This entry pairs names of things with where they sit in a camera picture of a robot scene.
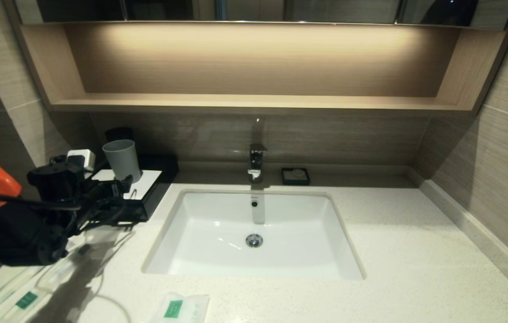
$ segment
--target green label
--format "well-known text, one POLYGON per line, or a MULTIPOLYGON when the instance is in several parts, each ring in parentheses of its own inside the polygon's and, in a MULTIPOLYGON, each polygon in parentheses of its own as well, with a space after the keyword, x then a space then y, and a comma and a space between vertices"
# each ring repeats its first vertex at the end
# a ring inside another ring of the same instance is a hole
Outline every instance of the green label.
POLYGON ((17 302, 17 306, 22 308, 22 309, 26 309, 27 307, 29 307, 29 305, 35 301, 35 299, 37 299, 38 296, 36 296, 35 294, 31 293, 31 292, 27 292, 26 295, 24 295, 18 302, 17 302))
POLYGON ((168 309, 164 314, 164 317, 172 317, 174 319, 178 319, 178 314, 180 314, 180 308, 182 307, 182 301, 170 301, 170 305, 168 305, 168 309))

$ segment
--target faucet handle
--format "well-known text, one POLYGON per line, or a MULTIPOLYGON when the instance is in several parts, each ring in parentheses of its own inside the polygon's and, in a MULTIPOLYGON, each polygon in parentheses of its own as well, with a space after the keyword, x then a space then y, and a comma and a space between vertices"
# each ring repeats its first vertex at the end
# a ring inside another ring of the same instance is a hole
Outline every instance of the faucet handle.
POLYGON ((263 153, 264 151, 268 151, 268 149, 262 144, 250 145, 250 153, 263 153))

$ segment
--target plastic packet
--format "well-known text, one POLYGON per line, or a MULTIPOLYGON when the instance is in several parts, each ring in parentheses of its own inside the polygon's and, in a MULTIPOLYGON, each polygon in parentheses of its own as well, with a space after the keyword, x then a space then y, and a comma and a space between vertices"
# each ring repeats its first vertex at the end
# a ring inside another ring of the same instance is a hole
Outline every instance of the plastic packet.
POLYGON ((170 292, 162 299, 150 323, 203 323, 209 301, 207 295, 184 297, 170 292))

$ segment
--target cable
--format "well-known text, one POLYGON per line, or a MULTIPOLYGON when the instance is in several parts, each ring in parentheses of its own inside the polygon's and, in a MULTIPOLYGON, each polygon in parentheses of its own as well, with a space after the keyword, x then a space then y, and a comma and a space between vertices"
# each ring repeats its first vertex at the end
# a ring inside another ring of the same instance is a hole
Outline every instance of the cable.
POLYGON ((28 205, 28 206, 37 207, 39 209, 48 209, 48 210, 78 211, 81 208, 81 206, 78 204, 29 201, 29 200, 24 200, 22 198, 13 197, 13 196, 4 196, 1 194, 0 194, 0 201, 24 204, 24 205, 28 205))

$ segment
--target sink drain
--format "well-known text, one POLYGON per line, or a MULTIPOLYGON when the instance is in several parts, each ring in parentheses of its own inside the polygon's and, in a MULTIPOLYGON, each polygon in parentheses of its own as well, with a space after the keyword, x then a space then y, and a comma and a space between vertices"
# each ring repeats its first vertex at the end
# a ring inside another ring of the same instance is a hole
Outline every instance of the sink drain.
POLYGON ((256 235, 256 233, 252 233, 248 237, 246 237, 246 244, 250 248, 259 248, 262 243, 264 243, 264 239, 261 235, 256 235))

